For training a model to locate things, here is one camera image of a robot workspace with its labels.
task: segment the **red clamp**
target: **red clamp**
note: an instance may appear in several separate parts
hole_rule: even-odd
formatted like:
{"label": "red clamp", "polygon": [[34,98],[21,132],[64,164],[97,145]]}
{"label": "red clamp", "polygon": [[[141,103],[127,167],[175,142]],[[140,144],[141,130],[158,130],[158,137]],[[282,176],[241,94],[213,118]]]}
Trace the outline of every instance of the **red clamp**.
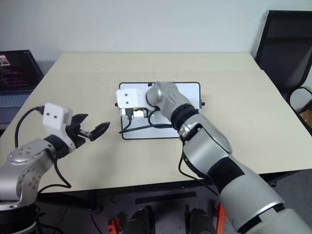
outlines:
{"label": "red clamp", "polygon": [[225,215],[225,210],[220,203],[219,205],[215,206],[217,216],[218,216],[218,221],[216,223],[216,233],[217,234],[223,234],[224,232],[224,223],[226,220],[226,215]]}
{"label": "red clamp", "polygon": [[118,234],[121,227],[120,219],[118,218],[109,218],[107,221],[107,229],[109,234]]}

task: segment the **white wall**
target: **white wall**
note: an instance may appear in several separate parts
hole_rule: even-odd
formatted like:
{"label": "white wall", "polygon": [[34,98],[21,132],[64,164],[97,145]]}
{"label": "white wall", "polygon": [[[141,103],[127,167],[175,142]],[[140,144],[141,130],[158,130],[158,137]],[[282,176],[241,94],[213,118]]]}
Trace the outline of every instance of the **white wall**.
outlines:
{"label": "white wall", "polygon": [[30,49],[46,72],[69,51],[254,55],[267,10],[312,0],[2,0],[0,10],[0,49]]}
{"label": "white wall", "polygon": [[307,85],[312,88],[312,67],[310,68],[310,72],[304,85]]}

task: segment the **laptop screen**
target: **laptop screen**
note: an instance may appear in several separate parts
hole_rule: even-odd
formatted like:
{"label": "laptop screen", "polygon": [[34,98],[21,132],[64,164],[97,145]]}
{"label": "laptop screen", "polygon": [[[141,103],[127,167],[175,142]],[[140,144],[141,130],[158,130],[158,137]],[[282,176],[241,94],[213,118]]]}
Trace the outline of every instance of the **laptop screen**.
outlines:
{"label": "laptop screen", "polygon": [[42,78],[29,50],[0,52],[0,91],[33,90]]}

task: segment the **laptop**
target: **laptop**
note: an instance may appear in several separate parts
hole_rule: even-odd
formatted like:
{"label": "laptop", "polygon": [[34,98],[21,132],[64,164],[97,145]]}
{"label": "laptop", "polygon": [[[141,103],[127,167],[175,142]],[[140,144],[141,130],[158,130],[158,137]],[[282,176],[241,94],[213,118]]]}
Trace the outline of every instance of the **laptop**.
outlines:
{"label": "laptop", "polygon": [[29,50],[0,52],[0,129],[9,125],[42,78]]}

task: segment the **connector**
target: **connector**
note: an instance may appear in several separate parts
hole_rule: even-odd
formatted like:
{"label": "connector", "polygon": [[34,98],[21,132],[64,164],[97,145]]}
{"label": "connector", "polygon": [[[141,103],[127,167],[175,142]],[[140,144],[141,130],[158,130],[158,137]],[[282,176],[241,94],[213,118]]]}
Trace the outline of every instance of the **connector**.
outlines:
{"label": "connector", "polygon": [[126,112],[126,116],[128,116],[128,119],[132,120],[133,109],[132,108],[126,108],[125,112]]}
{"label": "connector", "polygon": [[36,111],[40,112],[40,114],[43,115],[43,113],[44,113],[44,106],[37,106],[36,107]]}

